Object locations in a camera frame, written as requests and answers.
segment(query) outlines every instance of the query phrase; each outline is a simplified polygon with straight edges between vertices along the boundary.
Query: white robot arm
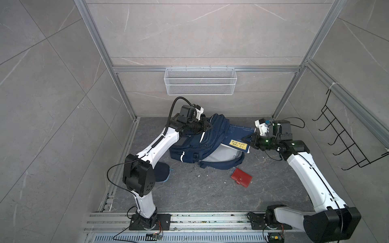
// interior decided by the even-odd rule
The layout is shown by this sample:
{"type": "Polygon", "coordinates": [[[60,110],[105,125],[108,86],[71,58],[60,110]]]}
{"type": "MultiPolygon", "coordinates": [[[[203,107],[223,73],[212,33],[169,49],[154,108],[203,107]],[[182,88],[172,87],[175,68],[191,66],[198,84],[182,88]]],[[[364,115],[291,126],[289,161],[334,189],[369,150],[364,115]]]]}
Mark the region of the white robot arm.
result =
{"type": "Polygon", "coordinates": [[[249,136],[251,141],[247,143],[255,149],[278,151],[303,183],[316,212],[307,213],[286,205],[273,205],[266,211],[266,224],[288,224],[304,230],[315,243],[349,239],[361,214],[355,207],[348,207],[330,186],[304,142],[292,140],[290,122],[261,119],[255,121],[255,125],[259,132],[249,136]]]}
{"type": "Polygon", "coordinates": [[[135,156],[129,154],[125,160],[123,182],[127,189],[134,195],[137,204],[137,214],[145,229],[152,229],[157,218],[157,208],[152,200],[152,188],[155,185],[153,169],[164,153],[176,143],[184,134],[199,134],[212,128],[205,117],[202,117],[204,109],[198,105],[184,105],[181,112],[171,118],[173,107],[178,99],[173,102],[168,123],[161,134],[144,150],[135,156]]]}
{"type": "MultiPolygon", "coordinates": [[[[156,163],[182,135],[199,134],[212,128],[206,118],[201,116],[204,109],[191,105],[187,100],[189,106],[184,105],[181,112],[171,118],[176,100],[169,114],[169,122],[161,134],[135,156],[129,154],[126,157],[123,182],[134,195],[137,214],[145,229],[152,229],[157,220],[157,208],[151,192],[155,185],[153,169],[156,163]]],[[[254,149],[278,151],[298,175],[315,210],[315,213],[307,213],[286,205],[272,205],[266,211],[266,224],[288,224],[304,230],[315,243],[349,239],[361,218],[360,213],[356,208],[348,207],[333,190],[304,142],[292,140],[290,122],[281,120],[267,123],[261,119],[255,121],[255,125],[259,132],[242,140],[254,149]]]]}

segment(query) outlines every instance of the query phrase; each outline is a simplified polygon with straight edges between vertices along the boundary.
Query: blue book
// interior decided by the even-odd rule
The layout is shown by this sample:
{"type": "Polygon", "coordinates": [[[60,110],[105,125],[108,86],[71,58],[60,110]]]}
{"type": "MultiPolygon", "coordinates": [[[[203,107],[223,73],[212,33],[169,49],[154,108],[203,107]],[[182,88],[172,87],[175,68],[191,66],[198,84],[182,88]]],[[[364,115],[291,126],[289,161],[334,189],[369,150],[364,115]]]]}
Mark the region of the blue book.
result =
{"type": "Polygon", "coordinates": [[[249,153],[250,145],[242,141],[242,138],[255,133],[256,128],[247,128],[244,126],[231,125],[228,128],[227,136],[221,142],[221,145],[249,153]]]}

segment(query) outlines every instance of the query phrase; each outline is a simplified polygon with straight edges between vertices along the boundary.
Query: red wire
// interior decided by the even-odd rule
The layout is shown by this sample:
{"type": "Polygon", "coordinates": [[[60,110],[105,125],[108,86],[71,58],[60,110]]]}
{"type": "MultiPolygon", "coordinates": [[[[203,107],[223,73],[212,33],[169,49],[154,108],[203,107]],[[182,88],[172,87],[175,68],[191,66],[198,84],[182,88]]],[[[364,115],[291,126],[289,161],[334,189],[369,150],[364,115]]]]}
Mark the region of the red wire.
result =
{"type": "Polygon", "coordinates": [[[282,226],[282,234],[281,234],[281,238],[282,238],[282,236],[284,235],[284,225],[281,224],[281,226],[282,226]]]}

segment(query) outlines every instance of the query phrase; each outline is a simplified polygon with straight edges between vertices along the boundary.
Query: aluminum rail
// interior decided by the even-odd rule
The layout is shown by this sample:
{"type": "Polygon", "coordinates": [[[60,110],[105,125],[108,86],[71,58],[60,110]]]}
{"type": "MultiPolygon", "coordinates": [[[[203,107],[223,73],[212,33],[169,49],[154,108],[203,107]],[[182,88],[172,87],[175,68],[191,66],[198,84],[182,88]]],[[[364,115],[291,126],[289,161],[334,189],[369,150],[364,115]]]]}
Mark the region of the aluminum rail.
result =
{"type": "Polygon", "coordinates": [[[113,70],[119,72],[165,72],[166,68],[234,68],[237,72],[298,72],[300,66],[296,65],[264,65],[264,66],[240,66],[240,65],[210,65],[210,66],[114,66],[113,70]]]}

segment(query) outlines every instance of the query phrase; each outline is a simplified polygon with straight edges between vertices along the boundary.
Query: marble wall tile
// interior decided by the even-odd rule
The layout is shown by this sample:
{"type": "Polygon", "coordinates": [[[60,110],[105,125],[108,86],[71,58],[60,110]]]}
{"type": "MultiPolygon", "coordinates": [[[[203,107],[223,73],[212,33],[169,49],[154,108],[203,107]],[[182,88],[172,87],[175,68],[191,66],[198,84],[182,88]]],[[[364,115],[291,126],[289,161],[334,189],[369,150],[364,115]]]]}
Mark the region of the marble wall tile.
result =
{"type": "Polygon", "coordinates": [[[87,93],[103,73],[105,64],[84,21],[72,24],[48,40],[87,93]]]}
{"type": "Polygon", "coordinates": [[[234,92],[284,92],[294,72],[238,72],[234,92]]]}
{"type": "Polygon", "coordinates": [[[100,115],[108,125],[111,125],[122,99],[106,69],[87,93],[100,115]]]}
{"type": "Polygon", "coordinates": [[[261,58],[116,58],[112,63],[121,65],[300,65],[303,57],[261,58]]]}
{"type": "Polygon", "coordinates": [[[126,106],[122,102],[119,106],[119,109],[116,112],[116,115],[110,125],[112,132],[115,134],[117,140],[119,140],[121,145],[124,145],[127,138],[127,133],[132,126],[132,119],[130,114],[127,111],[126,106]]]}
{"type": "Polygon", "coordinates": [[[85,96],[0,203],[1,242],[50,242],[107,130],[85,96]]]}
{"type": "Polygon", "coordinates": [[[122,146],[113,132],[108,129],[103,142],[85,172],[69,206],[56,230],[51,242],[82,242],[82,222],[91,212],[96,212],[103,199],[105,188],[109,186],[106,172],[109,167],[118,163],[122,146]]]}
{"type": "Polygon", "coordinates": [[[348,0],[339,18],[389,40],[389,2],[348,0]]]}
{"type": "MultiPolygon", "coordinates": [[[[342,170],[342,168],[347,169],[355,165],[351,155],[345,152],[334,156],[332,153],[341,152],[344,145],[340,141],[337,141],[334,146],[327,144],[335,140],[336,133],[331,128],[325,131],[318,130],[328,125],[325,118],[322,117],[316,122],[312,121],[320,114],[320,109],[327,98],[326,91],[327,87],[319,79],[311,72],[306,72],[289,100],[300,117],[305,120],[308,129],[325,154],[353,204],[362,214],[375,239],[380,243],[386,242],[388,229],[385,223],[389,219],[389,192],[386,190],[389,182],[387,178],[389,169],[386,165],[389,162],[389,157],[363,168],[356,166],[347,171],[342,170]]],[[[384,146],[335,95],[331,94],[328,106],[370,161],[386,151],[384,146]]],[[[354,155],[358,155],[356,148],[352,148],[351,151],[354,155]]]]}
{"type": "Polygon", "coordinates": [[[0,199],[84,96],[47,40],[0,65],[0,199]]]}
{"type": "Polygon", "coordinates": [[[314,60],[389,126],[389,42],[337,19],[314,60]]]}
{"type": "Polygon", "coordinates": [[[331,4],[89,4],[112,57],[301,57],[331,4]]]}
{"type": "MultiPolygon", "coordinates": [[[[270,116],[284,92],[235,92],[233,95],[188,95],[186,98],[204,108],[206,115],[270,116]]],[[[168,116],[176,96],[166,92],[127,92],[137,116],[168,116]]],[[[177,101],[173,113],[186,103],[177,101]]]]}
{"type": "Polygon", "coordinates": [[[4,0],[0,10],[0,63],[45,38],[17,0],[4,0]]]}
{"type": "Polygon", "coordinates": [[[81,19],[73,0],[21,0],[46,37],[81,19]]]}

